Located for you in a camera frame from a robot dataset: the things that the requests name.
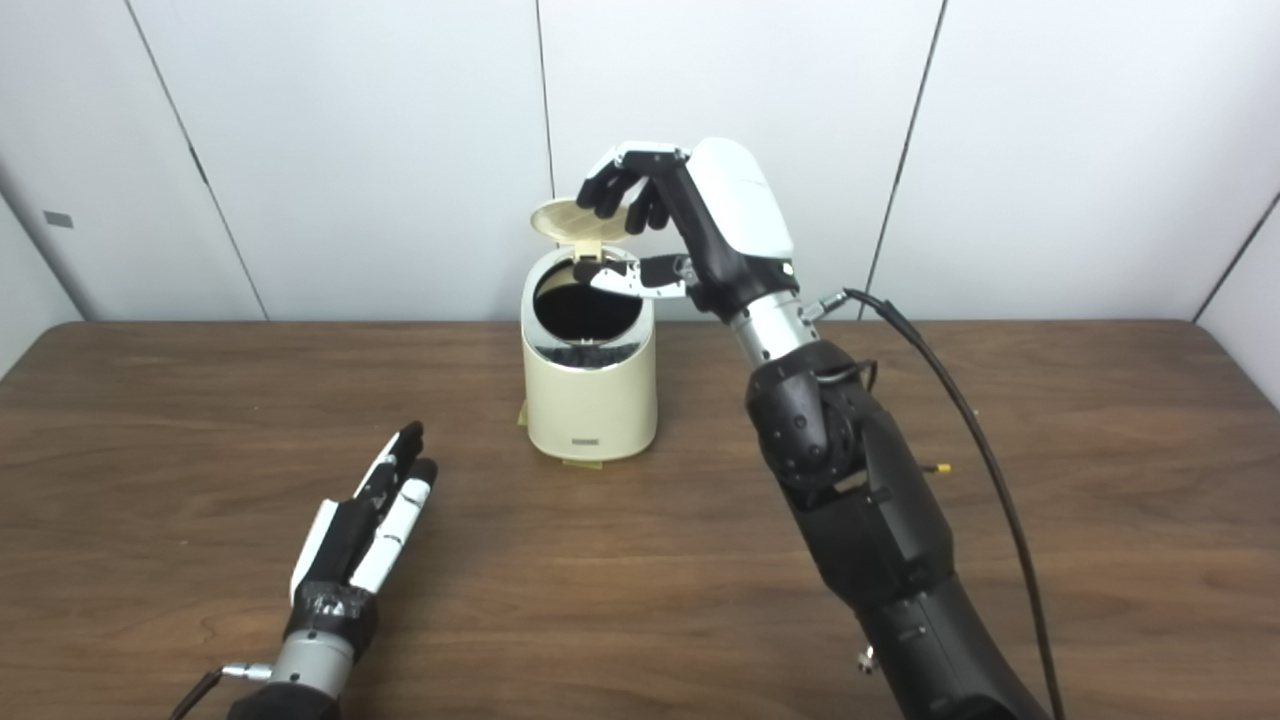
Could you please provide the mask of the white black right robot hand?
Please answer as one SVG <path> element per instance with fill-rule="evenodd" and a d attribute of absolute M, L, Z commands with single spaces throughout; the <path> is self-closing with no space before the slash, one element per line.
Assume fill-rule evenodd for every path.
<path fill-rule="evenodd" d="M 586 174 L 575 202 L 608 219 L 632 187 L 639 191 L 626 211 L 626 232 L 675 224 L 698 277 L 691 299 L 699 311 L 727 323 L 767 295 L 799 290 L 785 218 L 741 143 L 617 143 Z"/>

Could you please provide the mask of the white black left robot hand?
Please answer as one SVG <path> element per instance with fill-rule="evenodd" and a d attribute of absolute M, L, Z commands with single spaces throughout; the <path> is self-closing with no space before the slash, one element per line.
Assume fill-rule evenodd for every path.
<path fill-rule="evenodd" d="M 380 624 L 378 596 L 396 566 L 439 473 L 424 456 L 424 424 L 411 421 L 376 455 L 357 489 L 321 502 L 291 578 L 284 637 L 329 634 L 357 657 Z"/>

